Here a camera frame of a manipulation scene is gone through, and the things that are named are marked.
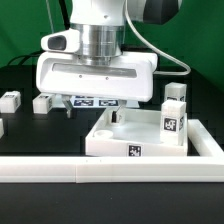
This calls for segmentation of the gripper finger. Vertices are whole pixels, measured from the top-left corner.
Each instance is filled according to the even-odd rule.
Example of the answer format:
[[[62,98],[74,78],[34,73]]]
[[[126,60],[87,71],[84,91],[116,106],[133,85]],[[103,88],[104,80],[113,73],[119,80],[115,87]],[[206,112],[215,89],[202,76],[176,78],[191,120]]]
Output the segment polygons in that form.
[[[112,111],[111,115],[111,122],[113,124],[122,124],[124,122],[126,104],[126,100],[118,101],[118,107]]]
[[[71,118],[73,116],[73,113],[72,113],[73,104],[71,102],[71,97],[69,95],[63,95],[62,103],[65,106],[67,117]]]

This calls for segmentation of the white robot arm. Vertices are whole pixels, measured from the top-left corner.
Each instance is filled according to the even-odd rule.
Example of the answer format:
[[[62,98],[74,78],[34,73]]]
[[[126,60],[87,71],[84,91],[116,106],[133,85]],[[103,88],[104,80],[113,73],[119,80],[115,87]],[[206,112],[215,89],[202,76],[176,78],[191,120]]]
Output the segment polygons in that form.
[[[60,94],[67,109],[74,95],[147,102],[153,95],[158,51],[121,49],[131,21],[164,24],[182,0],[72,0],[70,28],[41,39],[40,92]]]

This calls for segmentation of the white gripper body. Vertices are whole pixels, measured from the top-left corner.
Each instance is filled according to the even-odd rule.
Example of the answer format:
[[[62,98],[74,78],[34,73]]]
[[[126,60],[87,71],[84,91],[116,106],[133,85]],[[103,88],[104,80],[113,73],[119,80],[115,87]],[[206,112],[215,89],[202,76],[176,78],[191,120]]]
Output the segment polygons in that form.
[[[82,95],[147,102],[153,95],[155,53],[123,52],[108,65],[85,65],[78,55],[78,30],[69,29],[41,39],[36,85],[43,93]]]

